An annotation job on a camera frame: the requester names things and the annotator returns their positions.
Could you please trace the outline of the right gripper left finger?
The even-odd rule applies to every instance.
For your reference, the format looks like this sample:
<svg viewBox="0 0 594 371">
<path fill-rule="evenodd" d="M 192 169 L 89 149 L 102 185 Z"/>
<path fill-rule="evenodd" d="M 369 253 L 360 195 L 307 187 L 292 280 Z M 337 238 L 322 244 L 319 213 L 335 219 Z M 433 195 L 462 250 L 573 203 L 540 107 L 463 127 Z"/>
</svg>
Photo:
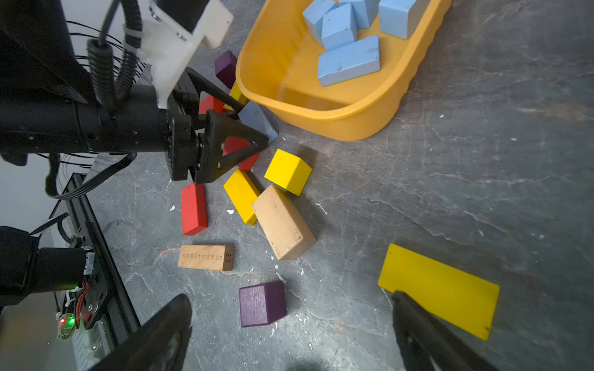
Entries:
<svg viewBox="0 0 594 371">
<path fill-rule="evenodd" d="M 192 334 L 192 306 L 180 294 L 93 370 L 181 370 Z"/>
</svg>

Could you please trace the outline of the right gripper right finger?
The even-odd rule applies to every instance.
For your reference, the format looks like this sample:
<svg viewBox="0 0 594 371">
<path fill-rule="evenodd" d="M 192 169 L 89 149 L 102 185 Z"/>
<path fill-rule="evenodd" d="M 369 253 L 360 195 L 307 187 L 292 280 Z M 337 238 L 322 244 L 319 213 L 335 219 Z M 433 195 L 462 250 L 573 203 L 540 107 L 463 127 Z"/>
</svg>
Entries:
<svg viewBox="0 0 594 371">
<path fill-rule="evenodd" d="M 495 370 L 404 292 L 393 294 L 393 326 L 407 370 Z"/>
</svg>

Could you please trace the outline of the long blue block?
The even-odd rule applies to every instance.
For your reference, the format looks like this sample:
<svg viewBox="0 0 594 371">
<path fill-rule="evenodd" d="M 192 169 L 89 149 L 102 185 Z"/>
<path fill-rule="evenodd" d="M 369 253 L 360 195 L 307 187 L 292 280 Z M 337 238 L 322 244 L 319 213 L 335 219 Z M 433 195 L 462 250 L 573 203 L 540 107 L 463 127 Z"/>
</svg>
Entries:
<svg viewBox="0 0 594 371">
<path fill-rule="evenodd" d="M 320 55 L 317 77 L 322 87 L 328 87 L 380 69 L 380 40 L 373 35 Z"/>
<path fill-rule="evenodd" d="M 247 102 L 244 108 L 238 112 L 238 117 L 244 125 L 265 134 L 268 138 L 268 145 L 277 139 L 278 132 L 261 105 L 253 101 Z"/>
</svg>

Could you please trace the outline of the blue cube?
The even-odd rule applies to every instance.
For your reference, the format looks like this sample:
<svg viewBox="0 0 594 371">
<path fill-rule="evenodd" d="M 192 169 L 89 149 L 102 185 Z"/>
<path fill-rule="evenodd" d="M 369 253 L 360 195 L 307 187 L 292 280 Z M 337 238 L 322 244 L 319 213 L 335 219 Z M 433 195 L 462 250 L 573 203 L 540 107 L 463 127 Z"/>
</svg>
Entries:
<svg viewBox="0 0 594 371">
<path fill-rule="evenodd" d="M 321 42 L 326 52 L 355 43 L 357 22 L 353 6 L 345 3 L 330 10 L 323 16 Z"/>
<path fill-rule="evenodd" d="M 313 0 L 303 11 L 303 18 L 310 35 L 318 44 L 322 44 L 323 17 L 337 7 L 334 0 Z"/>
<path fill-rule="evenodd" d="M 407 40 L 419 25 L 430 0 L 380 0 L 380 31 Z"/>
<path fill-rule="evenodd" d="M 351 4 L 358 29 L 369 29 L 379 11 L 380 0 L 339 0 L 339 6 Z"/>
</svg>

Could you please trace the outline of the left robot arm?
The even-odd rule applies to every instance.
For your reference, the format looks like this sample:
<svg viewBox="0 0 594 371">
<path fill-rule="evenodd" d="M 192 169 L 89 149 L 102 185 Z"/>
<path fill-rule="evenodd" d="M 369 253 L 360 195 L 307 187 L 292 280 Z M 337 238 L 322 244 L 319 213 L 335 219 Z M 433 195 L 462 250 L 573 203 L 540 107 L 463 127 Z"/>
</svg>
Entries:
<svg viewBox="0 0 594 371">
<path fill-rule="evenodd" d="M 244 105 L 189 67 L 220 46 L 232 14 L 219 1 L 113 1 L 78 63 L 59 1 L 1 4 L 1 157 L 49 159 L 46 194 L 85 196 L 142 152 L 163 152 L 174 181 L 208 184 L 269 144 Z"/>
</svg>

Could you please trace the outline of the yellow wedge block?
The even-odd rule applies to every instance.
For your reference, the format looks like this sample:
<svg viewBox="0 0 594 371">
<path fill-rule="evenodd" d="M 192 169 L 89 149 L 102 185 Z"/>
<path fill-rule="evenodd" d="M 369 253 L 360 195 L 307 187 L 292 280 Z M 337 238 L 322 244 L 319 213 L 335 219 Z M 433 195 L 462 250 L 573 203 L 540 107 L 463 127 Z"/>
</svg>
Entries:
<svg viewBox="0 0 594 371">
<path fill-rule="evenodd" d="M 239 88 L 237 81 L 234 82 L 230 90 L 229 97 L 233 98 L 242 105 L 246 105 L 248 102 L 247 97 L 245 97 L 244 94 L 241 92 L 241 89 Z"/>
</svg>

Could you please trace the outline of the purple cube near tub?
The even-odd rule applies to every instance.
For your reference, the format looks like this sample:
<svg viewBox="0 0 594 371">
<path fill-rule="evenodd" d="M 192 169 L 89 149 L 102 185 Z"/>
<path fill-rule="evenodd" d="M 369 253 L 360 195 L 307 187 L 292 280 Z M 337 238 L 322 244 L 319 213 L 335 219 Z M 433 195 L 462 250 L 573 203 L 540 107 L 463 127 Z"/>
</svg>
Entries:
<svg viewBox="0 0 594 371">
<path fill-rule="evenodd" d="M 238 58 L 227 50 L 215 60 L 215 75 L 229 89 L 236 81 L 236 66 Z"/>
</svg>

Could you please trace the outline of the long yellow block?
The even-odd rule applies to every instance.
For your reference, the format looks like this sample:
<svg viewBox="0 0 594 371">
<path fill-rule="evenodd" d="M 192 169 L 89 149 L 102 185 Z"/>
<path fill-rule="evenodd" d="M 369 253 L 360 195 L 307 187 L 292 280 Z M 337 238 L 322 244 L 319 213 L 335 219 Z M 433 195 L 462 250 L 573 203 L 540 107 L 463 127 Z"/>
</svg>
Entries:
<svg viewBox="0 0 594 371">
<path fill-rule="evenodd" d="M 240 169 L 235 170 L 225 182 L 224 189 L 242 221 L 247 225 L 254 225 L 258 219 L 252 204 L 260 196 L 260 191 L 249 175 Z"/>
</svg>

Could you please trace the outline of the yellow plastic tub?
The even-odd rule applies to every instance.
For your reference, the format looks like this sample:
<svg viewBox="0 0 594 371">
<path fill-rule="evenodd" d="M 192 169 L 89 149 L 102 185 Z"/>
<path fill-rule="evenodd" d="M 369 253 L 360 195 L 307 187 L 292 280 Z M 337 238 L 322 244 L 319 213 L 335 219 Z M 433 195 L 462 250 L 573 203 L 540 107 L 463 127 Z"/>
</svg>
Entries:
<svg viewBox="0 0 594 371">
<path fill-rule="evenodd" d="M 385 34 L 380 21 L 358 35 L 379 37 L 381 69 L 323 87 L 317 77 L 323 47 L 303 18 L 308 1 L 267 1 L 238 60 L 238 86 L 247 99 L 284 122 L 342 142 L 373 136 L 395 116 L 451 6 L 431 1 L 407 40 Z"/>
</svg>

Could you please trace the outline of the long red block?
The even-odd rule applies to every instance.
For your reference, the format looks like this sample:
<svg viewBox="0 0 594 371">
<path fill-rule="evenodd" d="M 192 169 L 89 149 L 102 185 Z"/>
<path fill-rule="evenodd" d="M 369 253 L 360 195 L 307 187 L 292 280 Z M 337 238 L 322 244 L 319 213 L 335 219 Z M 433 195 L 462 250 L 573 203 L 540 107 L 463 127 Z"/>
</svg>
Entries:
<svg viewBox="0 0 594 371">
<path fill-rule="evenodd" d="M 194 236 L 208 227 L 207 204 L 203 185 L 194 183 L 181 191 L 182 232 Z"/>
</svg>

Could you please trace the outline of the small yellow cube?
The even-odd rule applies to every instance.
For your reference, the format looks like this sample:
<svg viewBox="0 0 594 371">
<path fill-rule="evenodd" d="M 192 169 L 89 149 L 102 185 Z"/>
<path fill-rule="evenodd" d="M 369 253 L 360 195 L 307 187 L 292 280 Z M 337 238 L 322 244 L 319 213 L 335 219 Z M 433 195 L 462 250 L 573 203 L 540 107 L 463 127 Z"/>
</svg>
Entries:
<svg viewBox="0 0 594 371">
<path fill-rule="evenodd" d="M 312 168 L 300 157 L 278 149 L 265 173 L 265 179 L 295 196 L 300 196 Z"/>
</svg>

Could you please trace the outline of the tan wooden block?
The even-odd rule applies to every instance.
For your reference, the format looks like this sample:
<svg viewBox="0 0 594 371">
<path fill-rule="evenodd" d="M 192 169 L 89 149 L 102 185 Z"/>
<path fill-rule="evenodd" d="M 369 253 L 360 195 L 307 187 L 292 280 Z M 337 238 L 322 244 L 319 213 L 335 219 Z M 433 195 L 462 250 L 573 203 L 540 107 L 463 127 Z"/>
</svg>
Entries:
<svg viewBox="0 0 594 371">
<path fill-rule="evenodd" d="M 270 185 L 253 202 L 252 209 L 280 261 L 298 259 L 316 238 L 289 196 Z"/>
<path fill-rule="evenodd" d="M 232 271 L 235 248 L 224 245 L 183 245 L 178 267 L 202 271 Z"/>
</svg>

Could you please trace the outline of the purple cube lower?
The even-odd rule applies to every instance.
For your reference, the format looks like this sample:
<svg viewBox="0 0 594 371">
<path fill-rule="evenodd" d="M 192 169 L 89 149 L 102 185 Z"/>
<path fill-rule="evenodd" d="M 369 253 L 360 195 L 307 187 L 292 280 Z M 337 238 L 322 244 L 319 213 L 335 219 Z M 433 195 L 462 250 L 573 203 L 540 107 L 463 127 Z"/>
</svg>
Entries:
<svg viewBox="0 0 594 371">
<path fill-rule="evenodd" d="M 239 289 L 241 327 L 267 326 L 287 313 L 285 287 L 273 281 Z"/>
</svg>

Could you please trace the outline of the tan wooden block centre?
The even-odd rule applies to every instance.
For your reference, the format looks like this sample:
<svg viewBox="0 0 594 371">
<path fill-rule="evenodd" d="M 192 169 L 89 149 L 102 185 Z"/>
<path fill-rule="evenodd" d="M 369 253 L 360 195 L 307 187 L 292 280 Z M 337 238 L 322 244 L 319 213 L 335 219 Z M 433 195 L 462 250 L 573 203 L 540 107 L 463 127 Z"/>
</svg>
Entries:
<svg viewBox="0 0 594 371">
<path fill-rule="evenodd" d="M 280 261 L 298 259 L 316 238 L 289 196 L 270 185 L 253 202 L 252 209 Z"/>
</svg>

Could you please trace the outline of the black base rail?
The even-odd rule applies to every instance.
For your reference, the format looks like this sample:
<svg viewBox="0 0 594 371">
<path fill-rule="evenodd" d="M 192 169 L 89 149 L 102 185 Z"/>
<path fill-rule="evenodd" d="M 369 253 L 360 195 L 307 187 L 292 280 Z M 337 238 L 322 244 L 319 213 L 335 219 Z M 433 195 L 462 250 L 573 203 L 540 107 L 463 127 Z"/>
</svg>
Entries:
<svg viewBox="0 0 594 371">
<path fill-rule="evenodd" d="M 94 254 L 93 271 L 73 294 L 87 290 L 78 311 L 79 326 L 67 339 L 77 370 L 91 369 L 141 327 L 91 203 L 86 196 L 59 201 L 51 216 L 66 218 L 51 229 L 60 247 Z"/>
</svg>

